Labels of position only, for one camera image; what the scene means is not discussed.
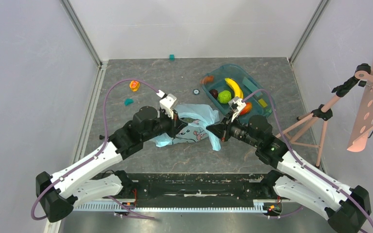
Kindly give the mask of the light blue plastic bag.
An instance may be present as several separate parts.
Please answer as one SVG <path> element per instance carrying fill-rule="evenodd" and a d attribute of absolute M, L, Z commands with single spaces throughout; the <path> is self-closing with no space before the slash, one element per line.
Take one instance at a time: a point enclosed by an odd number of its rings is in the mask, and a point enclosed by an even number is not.
<path fill-rule="evenodd" d="M 151 139 L 157 147 L 165 147 L 178 143 L 196 143 L 209 139 L 212 150 L 221 150 L 220 139 L 206 129 L 220 121 L 218 110 L 207 104 L 180 104 L 175 107 L 181 121 L 186 124 L 175 137 L 163 134 Z"/>

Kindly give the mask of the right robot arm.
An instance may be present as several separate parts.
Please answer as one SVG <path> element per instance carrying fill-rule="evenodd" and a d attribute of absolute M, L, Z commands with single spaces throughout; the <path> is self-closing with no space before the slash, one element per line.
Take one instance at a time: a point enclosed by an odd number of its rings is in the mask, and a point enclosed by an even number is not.
<path fill-rule="evenodd" d="M 256 148 L 263 163 L 273 167 L 262 181 L 267 198 L 276 195 L 295 201 L 322 216 L 338 233 L 358 233 L 371 214 L 369 192 L 362 186 L 343 184 L 302 159 L 272 134 L 264 116 L 254 115 L 247 124 L 225 117 L 207 126 L 222 141 L 231 137 Z"/>

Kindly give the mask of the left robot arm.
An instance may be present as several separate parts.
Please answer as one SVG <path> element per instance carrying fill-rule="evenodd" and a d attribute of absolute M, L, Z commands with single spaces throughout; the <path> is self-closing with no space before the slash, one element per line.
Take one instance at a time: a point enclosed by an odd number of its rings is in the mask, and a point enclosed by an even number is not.
<path fill-rule="evenodd" d="M 163 134 L 175 138 L 187 125 L 176 111 L 168 116 L 164 109 L 140 108 L 132 120 L 107 136 L 99 148 L 83 159 L 53 174 L 43 171 L 36 176 L 37 200 L 31 209 L 32 219 L 41 219 L 34 214 L 37 205 L 45 212 L 42 218 L 54 223 L 85 202 L 106 196 L 129 197 L 133 184 L 125 172 L 100 180 L 93 177 L 142 150 L 144 142 Z"/>

